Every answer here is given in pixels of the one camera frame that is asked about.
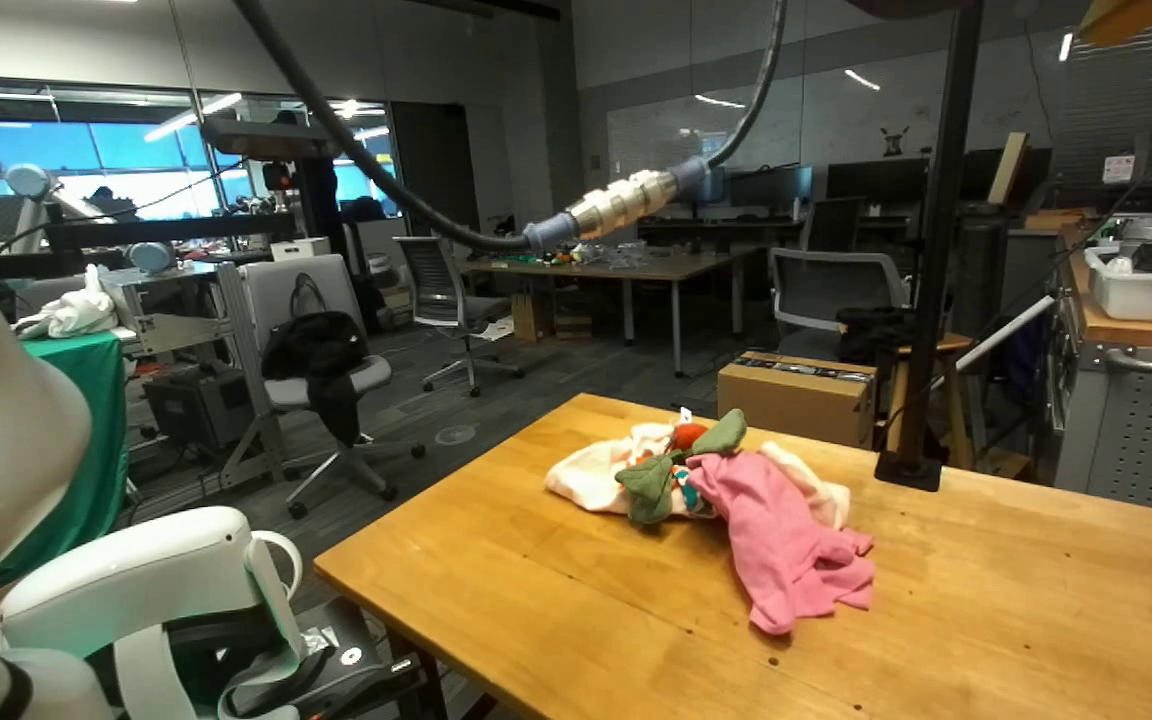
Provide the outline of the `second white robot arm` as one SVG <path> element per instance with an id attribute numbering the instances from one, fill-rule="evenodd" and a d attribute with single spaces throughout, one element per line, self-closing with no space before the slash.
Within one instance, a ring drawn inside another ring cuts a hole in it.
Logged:
<path id="1" fill-rule="evenodd" d="M 81 390 L 0 317 L 0 561 L 59 506 L 88 453 Z M 348 720 L 392 674 L 292 616 L 301 561 L 237 508 L 88 541 L 0 600 L 0 720 Z M 257 613 L 271 645 L 200 703 L 170 627 Z"/>

